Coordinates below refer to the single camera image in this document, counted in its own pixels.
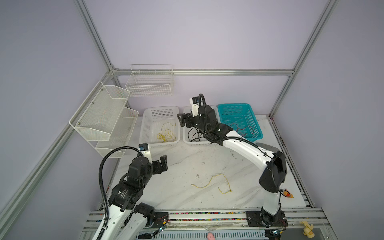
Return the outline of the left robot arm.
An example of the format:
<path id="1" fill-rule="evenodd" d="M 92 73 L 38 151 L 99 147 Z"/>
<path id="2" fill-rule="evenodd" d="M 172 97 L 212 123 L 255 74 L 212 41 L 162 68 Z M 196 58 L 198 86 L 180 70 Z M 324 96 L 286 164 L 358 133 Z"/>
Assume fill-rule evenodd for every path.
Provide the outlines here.
<path id="1" fill-rule="evenodd" d="M 104 182 L 103 169 L 108 158 L 120 150 L 133 150 L 137 156 L 132 160 L 129 170 L 112 189 L 108 198 Z M 144 228 L 156 223 L 155 208 L 140 203 L 144 189 L 153 175 L 168 170 L 167 156 L 152 161 L 148 144 L 140 144 L 138 148 L 123 146 L 111 150 L 103 158 L 98 172 L 99 187 L 104 205 L 104 217 L 93 238 L 95 240 L 148 240 L 153 239 L 169 226 L 169 216 L 159 218 L 160 227 L 153 233 L 142 234 Z"/>

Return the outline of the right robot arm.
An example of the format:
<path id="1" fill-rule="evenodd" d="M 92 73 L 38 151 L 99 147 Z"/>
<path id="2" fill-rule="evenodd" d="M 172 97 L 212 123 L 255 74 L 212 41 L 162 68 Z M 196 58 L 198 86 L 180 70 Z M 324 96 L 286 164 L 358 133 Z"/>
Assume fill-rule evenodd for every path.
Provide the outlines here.
<path id="1" fill-rule="evenodd" d="M 271 227 L 283 220 L 281 184 L 286 179 L 287 164 L 281 151 L 271 151 L 269 147 L 261 147 L 243 138 L 230 126 L 220 123 L 208 105 L 192 107 L 191 112 L 177 114 L 177 118 L 181 127 L 198 129 L 209 143 L 228 148 L 258 167 L 262 171 L 259 185 L 264 190 L 260 223 Z"/>

